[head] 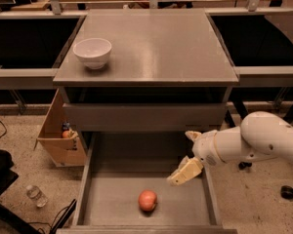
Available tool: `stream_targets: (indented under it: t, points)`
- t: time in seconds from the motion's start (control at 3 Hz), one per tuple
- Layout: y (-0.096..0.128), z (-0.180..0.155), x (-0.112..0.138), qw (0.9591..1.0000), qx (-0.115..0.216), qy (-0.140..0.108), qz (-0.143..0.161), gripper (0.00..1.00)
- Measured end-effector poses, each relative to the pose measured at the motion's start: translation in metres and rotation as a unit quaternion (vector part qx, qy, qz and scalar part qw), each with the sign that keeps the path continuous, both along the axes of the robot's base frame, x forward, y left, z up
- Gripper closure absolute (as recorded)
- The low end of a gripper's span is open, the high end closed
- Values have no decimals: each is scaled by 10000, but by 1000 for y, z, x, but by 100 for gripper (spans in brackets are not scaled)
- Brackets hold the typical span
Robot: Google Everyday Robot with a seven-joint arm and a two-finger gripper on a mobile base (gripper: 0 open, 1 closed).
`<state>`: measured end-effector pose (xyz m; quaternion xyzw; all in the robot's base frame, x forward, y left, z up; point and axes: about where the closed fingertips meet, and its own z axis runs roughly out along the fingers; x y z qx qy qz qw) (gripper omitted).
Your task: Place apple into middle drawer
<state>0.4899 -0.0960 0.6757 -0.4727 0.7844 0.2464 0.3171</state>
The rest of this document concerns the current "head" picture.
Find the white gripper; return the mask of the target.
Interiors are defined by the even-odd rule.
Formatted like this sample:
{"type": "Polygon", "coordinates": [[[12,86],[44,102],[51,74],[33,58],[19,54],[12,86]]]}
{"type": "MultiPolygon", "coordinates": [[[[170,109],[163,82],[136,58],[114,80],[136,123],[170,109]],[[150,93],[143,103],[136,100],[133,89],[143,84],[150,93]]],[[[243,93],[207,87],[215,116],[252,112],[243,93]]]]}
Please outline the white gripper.
{"type": "Polygon", "coordinates": [[[185,132],[186,137],[193,142],[192,152],[196,158],[185,156],[182,159],[178,168],[167,177],[167,182],[170,185],[179,186],[200,175],[203,165],[219,166],[224,164],[224,160],[217,150],[216,134],[216,130],[203,134],[197,131],[185,132]]]}

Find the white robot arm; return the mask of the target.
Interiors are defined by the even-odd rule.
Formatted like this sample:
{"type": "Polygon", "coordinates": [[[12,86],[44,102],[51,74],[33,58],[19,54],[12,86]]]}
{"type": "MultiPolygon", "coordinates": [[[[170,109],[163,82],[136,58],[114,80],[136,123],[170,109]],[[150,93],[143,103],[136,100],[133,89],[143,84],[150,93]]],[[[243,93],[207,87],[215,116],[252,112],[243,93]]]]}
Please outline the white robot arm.
{"type": "Polygon", "coordinates": [[[185,156],[179,167],[167,177],[177,186],[201,174],[207,167],[232,161],[254,163],[283,158],[293,164],[293,127],[269,112],[248,114],[239,126],[206,133],[186,131],[193,142],[193,158],[185,156]]]}

